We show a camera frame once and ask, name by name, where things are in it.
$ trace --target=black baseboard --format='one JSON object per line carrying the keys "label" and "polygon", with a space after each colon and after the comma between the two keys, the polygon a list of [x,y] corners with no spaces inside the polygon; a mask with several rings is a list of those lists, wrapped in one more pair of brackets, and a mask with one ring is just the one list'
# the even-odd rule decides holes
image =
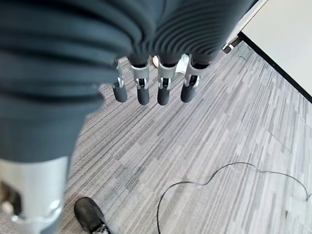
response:
{"label": "black baseboard", "polygon": [[305,91],[290,75],[287,74],[273,59],[271,59],[263,50],[261,50],[244,33],[239,32],[238,36],[246,42],[257,54],[259,54],[269,65],[271,65],[282,77],[284,77],[296,90],[299,91],[309,102],[312,103],[312,97]]}

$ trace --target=white wall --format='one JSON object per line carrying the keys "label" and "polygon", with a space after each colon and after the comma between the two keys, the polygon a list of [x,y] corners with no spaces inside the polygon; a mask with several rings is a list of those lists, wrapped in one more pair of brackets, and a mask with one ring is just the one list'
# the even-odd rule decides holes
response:
{"label": "white wall", "polygon": [[312,0],[268,0],[242,31],[312,96]]}
{"label": "white wall", "polygon": [[254,17],[257,11],[263,6],[263,4],[268,0],[259,0],[237,23],[234,30],[231,32],[230,36],[226,40],[227,43],[234,41],[237,38],[237,34],[245,27],[245,25]]}

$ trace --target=striped carpet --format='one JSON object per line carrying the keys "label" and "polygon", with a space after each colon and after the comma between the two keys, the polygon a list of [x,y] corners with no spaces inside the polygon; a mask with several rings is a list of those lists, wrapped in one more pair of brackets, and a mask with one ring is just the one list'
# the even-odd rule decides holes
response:
{"label": "striped carpet", "polygon": [[[179,97],[183,75],[176,76],[169,104],[157,104],[151,65],[151,101],[140,106],[125,59],[122,68],[129,100],[118,103],[111,87],[102,88],[105,107],[88,117],[77,142],[59,234],[84,233],[73,213],[82,196],[98,203],[113,233],[157,234],[156,207],[168,186],[206,182],[236,161],[288,173],[312,193],[312,105],[247,45],[220,52],[188,104]],[[311,234],[312,201],[305,199],[293,179],[234,165],[208,186],[172,188],[160,207],[160,229]],[[15,233],[2,214],[0,227]]]}

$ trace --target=black cable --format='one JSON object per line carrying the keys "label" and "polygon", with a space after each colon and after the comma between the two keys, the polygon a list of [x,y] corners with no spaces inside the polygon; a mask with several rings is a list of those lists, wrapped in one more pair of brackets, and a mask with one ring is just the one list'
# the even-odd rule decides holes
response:
{"label": "black cable", "polygon": [[171,189],[173,188],[174,186],[176,185],[179,185],[179,184],[194,184],[194,185],[198,185],[198,186],[206,186],[210,183],[210,181],[214,178],[214,176],[220,172],[222,169],[228,167],[228,166],[232,166],[234,164],[245,164],[245,165],[248,165],[248,166],[252,166],[254,167],[257,172],[260,172],[260,173],[271,173],[271,174],[278,174],[278,175],[283,175],[283,176],[287,176],[289,178],[292,178],[294,179],[295,181],[297,181],[305,190],[306,192],[306,202],[309,201],[310,197],[312,196],[312,194],[308,194],[308,190],[307,188],[303,185],[302,182],[300,182],[298,179],[296,179],[295,177],[291,176],[291,175],[288,175],[288,174],[285,174],[285,173],[281,173],[281,172],[273,172],[273,171],[263,171],[263,170],[260,170],[259,168],[257,168],[255,165],[251,164],[251,163],[248,163],[248,162],[233,162],[233,163],[229,163],[229,164],[226,164],[224,166],[222,166],[221,168],[219,168],[218,170],[215,171],[215,173],[210,177],[210,179],[206,182],[206,183],[197,183],[197,182],[192,182],[192,181],[181,181],[181,182],[178,182],[178,183],[175,183],[175,184],[172,184],[170,185],[166,191],[161,195],[160,197],[160,200],[159,200],[159,203],[158,203],[158,206],[157,206],[157,229],[158,229],[158,234],[161,234],[160,232],[160,226],[159,226],[159,208],[160,208],[160,204],[164,198],[164,196],[166,195],[166,193]]}

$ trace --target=robotic hand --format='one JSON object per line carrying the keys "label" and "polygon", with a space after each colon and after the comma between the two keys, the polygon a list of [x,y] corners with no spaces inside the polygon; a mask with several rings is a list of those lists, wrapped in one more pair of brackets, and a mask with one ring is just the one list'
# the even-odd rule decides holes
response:
{"label": "robotic hand", "polygon": [[127,93],[118,58],[149,102],[149,55],[159,55],[158,102],[169,101],[179,57],[191,55],[190,101],[227,35],[254,0],[0,1],[0,206],[21,234],[52,234],[70,158],[98,88]]}

